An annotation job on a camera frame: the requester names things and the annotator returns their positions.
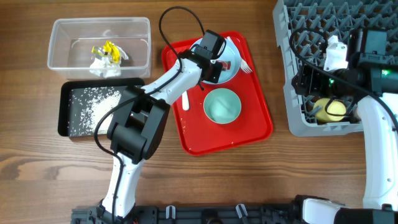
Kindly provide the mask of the red foil snack wrapper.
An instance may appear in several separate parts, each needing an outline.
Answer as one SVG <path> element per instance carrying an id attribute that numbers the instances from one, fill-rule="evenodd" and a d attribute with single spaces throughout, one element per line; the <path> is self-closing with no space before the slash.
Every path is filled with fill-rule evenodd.
<path id="1" fill-rule="evenodd" d="M 231 62 L 230 61 L 221 61 L 221 64 L 223 65 L 222 70 L 229 70 L 231 68 Z"/>

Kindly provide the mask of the light blue plate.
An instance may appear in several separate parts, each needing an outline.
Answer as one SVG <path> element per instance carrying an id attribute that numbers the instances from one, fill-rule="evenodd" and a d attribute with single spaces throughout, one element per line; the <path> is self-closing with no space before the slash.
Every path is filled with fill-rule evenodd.
<path id="1" fill-rule="evenodd" d="M 198 39 L 194 44 L 199 44 L 201 39 Z M 207 84 L 217 85 L 225 83 L 233 78 L 240 68 L 241 57 L 238 49 L 231 41 L 226 41 L 227 46 L 221 55 L 221 61 L 230 61 L 231 68 L 225 72 L 222 70 L 218 83 L 205 82 Z M 165 76 L 168 76 L 174 73 L 175 75 L 170 78 L 170 84 L 172 86 L 180 85 L 182 90 L 188 90 L 202 82 L 202 70 L 209 66 L 210 62 L 214 63 L 215 61 L 218 61 L 217 59 L 209 60 L 194 53 L 191 47 L 188 50 L 178 53 L 175 64 L 164 74 Z"/>

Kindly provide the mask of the yellow cup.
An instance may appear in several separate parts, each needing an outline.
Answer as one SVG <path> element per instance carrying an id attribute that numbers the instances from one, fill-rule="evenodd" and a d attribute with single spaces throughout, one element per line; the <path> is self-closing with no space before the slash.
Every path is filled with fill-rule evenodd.
<path id="1" fill-rule="evenodd" d="M 338 122 L 345 117 L 346 106 L 337 100 L 326 106 L 329 101 L 329 98 L 320 98 L 313 105 L 313 109 L 316 109 L 315 118 L 319 123 Z"/>

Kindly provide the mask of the yellow snack wrapper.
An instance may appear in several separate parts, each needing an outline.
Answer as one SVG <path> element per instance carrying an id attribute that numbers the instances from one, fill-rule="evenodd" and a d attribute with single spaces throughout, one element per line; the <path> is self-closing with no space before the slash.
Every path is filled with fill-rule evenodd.
<path id="1" fill-rule="evenodd" d="M 107 58 L 111 63 L 119 63 L 121 59 L 120 50 L 117 45 L 107 40 L 102 47 L 93 46 L 91 53 L 95 58 L 102 60 Z"/>

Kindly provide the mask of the clear plastic waste bin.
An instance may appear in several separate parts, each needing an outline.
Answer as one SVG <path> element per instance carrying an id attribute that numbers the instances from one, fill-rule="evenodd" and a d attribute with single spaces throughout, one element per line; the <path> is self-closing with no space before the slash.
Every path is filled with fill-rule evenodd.
<path id="1" fill-rule="evenodd" d="M 104 79 L 90 73 L 93 46 L 106 41 L 129 56 L 121 62 L 121 76 L 148 78 L 151 69 L 151 29 L 146 17 L 58 19 L 50 37 L 47 66 L 68 80 Z"/>

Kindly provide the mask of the white plastic spoon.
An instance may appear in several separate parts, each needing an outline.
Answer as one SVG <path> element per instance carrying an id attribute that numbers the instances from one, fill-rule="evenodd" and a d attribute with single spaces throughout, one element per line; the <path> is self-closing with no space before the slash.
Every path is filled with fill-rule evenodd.
<path id="1" fill-rule="evenodd" d="M 183 92 L 182 94 L 182 108 L 184 111 L 188 111 L 190 109 L 190 102 L 187 91 Z"/>

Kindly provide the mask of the white napkin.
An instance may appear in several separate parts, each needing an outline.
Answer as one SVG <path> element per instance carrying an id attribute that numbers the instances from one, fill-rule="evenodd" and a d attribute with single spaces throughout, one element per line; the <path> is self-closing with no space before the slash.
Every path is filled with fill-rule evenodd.
<path id="1" fill-rule="evenodd" d="M 129 56 L 125 51 L 118 47 L 121 54 L 119 63 L 111 63 L 107 58 L 99 60 L 94 56 L 94 62 L 90 65 L 90 73 L 101 78 L 116 78 L 121 76 L 121 62 L 127 60 Z"/>

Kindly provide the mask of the mint green bowl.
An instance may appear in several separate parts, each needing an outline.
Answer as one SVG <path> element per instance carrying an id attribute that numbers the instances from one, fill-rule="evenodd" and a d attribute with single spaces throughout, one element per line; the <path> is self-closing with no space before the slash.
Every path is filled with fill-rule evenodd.
<path id="1" fill-rule="evenodd" d="M 216 124 L 229 124 L 241 114 L 239 96 L 227 88 L 217 88 L 209 92 L 203 101 L 203 110 L 208 119 Z"/>

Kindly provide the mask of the grey dishwasher rack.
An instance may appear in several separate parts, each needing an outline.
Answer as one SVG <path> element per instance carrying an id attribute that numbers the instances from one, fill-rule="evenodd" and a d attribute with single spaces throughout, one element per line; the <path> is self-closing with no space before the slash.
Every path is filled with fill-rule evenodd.
<path id="1" fill-rule="evenodd" d="M 296 29 L 308 27 L 336 35 L 340 42 L 347 43 L 352 29 L 384 29 L 387 31 L 387 61 L 396 64 L 397 1 L 278 0 L 273 20 L 277 46 L 284 61 L 284 97 L 290 132 L 298 137 L 361 132 L 362 124 L 351 118 L 321 124 L 312 113 L 315 97 L 296 94 L 291 81 L 302 63 L 291 51 L 289 38 Z"/>

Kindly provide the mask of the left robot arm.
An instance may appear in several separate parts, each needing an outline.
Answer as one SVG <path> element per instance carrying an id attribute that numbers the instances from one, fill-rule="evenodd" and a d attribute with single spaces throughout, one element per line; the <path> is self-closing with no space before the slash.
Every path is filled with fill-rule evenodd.
<path id="1" fill-rule="evenodd" d="M 202 81 L 216 83 L 223 65 L 197 51 L 185 50 L 175 64 L 156 81 L 141 87 L 129 85 L 108 117 L 105 152 L 113 157 L 108 192 L 97 207 L 98 217 L 106 223 L 126 223 L 136 204 L 136 187 L 145 161 L 157 150 L 164 133 L 170 107 L 183 92 Z"/>

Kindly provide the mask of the white plastic fork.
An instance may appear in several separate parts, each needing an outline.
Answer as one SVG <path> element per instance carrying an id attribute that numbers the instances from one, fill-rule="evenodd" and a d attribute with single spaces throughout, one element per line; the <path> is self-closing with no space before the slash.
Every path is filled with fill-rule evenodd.
<path id="1" fill-rule="evenodd" d="M 250 68 L 250 66 L 248 65 L 248 63 L 241 58 L 241 64 L 240 64 L 240 69 L 244 72 L 244 73 L 251 73 L 252 69 Z"/>

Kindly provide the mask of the red serving tray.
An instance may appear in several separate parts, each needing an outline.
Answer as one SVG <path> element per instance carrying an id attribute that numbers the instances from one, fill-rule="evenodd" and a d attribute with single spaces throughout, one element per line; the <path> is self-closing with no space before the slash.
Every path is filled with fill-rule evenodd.
<path id="1" fill-rule="evenodd" d="M 232 80 L 220 84 L 203 84 L 187 91 L 190 109 L 182 108 L 179 98 L 173 105 L 174 117 L 182 148 L 193 156 L 222 151 L 267 139 L 273 132 L 264 94 L 257 73 L 239 71 Z M 242 103 L 242 110 L 235 121 L 216 124 L 206 116 L 203 102 L 210 91 L 227 88 L 235 92 Z"/>

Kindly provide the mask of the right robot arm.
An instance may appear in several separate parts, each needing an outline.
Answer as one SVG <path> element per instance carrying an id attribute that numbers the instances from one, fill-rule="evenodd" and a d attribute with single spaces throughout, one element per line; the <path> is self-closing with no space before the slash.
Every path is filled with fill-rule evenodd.
<path id="1" fill-rule="evenodd" d="M 301 95 L 355 97 L 355 113 L 363 124 L 365 140 L 363 207 L 306 198 L 301 206 L 303 222 L 397 223 L 397 66 L 364 63 L 328 73 L 304 65 L 292 86 Z"/>

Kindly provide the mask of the black tray with rice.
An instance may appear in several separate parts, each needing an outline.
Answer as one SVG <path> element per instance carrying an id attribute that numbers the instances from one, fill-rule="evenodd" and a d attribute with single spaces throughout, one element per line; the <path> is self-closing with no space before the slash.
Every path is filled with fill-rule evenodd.
<path id="1" fill-rule="evenodd" d="M 66 82 L 61 87 L 58 133 L 77 138 L 91 136 L 100 118 L 120 100 L 129 85 L 144 85 L 140 78 Z"/>

